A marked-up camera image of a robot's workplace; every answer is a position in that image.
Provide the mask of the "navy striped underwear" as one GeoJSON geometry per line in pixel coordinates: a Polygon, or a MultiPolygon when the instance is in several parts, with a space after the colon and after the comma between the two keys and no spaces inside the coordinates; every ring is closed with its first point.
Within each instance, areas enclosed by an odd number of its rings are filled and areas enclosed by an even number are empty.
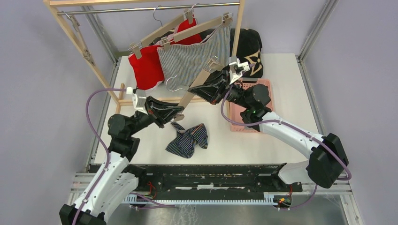
{"type": "Polygon", "coordinates": [[[202,149],[208,148],[208,133],[204,123],[200,123],[189,129],[184,129],[177,122],[171,122],[176,130],[176,138],[166,147],[166,151],[182,158],[191,158],[198,145],[202,149]]]}

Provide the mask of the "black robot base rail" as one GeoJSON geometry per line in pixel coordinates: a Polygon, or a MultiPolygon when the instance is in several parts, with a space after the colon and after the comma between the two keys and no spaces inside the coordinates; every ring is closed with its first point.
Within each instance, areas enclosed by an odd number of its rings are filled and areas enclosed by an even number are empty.
{"type": "Polygon", "coordinates": [[[277,176],[281,164],[265,165],[132,165],[134,190],[152,192],[155,200],[263,200],[264,193],[302,192],[300,182],[285,184],[277,176]]]}

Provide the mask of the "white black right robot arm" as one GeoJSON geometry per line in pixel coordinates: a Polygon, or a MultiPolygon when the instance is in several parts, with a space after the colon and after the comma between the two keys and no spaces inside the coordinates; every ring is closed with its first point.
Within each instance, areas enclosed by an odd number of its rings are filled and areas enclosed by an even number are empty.
{"type": "Polygon", "coordinates": [[[257,83],[244,88],[238,80],[230,82],[229,73],[223,70],[210,75],[203,84],[191,86],[188,92],[213,105],[230,102],[242,107],[242,122],[227,116],[225,119],[234,125],[271,135],[306,157],[306,161],[283,164],[277,169],[271,178],[275,190],[283,191],[290,184],[304,181],[330,188],[342,172],[346,172],[348,180],[351,178],[340,138],[333,133],[322,135],[301,129],[277,115],[267,106],[271,97],[266,85],[257,83]]]}

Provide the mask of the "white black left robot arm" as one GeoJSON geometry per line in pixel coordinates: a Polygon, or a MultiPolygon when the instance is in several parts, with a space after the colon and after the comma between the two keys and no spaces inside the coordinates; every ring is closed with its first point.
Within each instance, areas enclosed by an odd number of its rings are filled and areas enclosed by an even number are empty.
{"type": "Polygon", "coordinates": [[[61,224],[105,225],[130,192],[145,189],[145,169],[130,165],[140,143],[133,135],[153,123],[163,128],[183,110],[177,103],[147,97],[132,116],[112,115],[107,122],[111,136],[107,156],[84,192],[73,204],[62,206],[61,224]]]}

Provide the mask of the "red underwear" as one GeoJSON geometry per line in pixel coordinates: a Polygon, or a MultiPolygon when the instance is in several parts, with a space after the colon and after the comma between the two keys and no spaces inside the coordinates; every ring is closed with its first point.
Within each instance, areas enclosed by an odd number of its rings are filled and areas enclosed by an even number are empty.
{"type": "Polygon", "coordinates": [[[194,19],[192,23],[189,23],[186,19],[176,28],[154,39],[149,46],[142,47],[140,49],[140,58],[137,58],[133,53],[128,56],[129,63],[134,71],[138,89],[152,91],[164,81],[164,74],[157,53],[157,48],[160,47],[161,39],[167,37],[168,40],[172,40],[173,34],[184,31],[195,25],[197,25],[197,19],[194,19]]]}

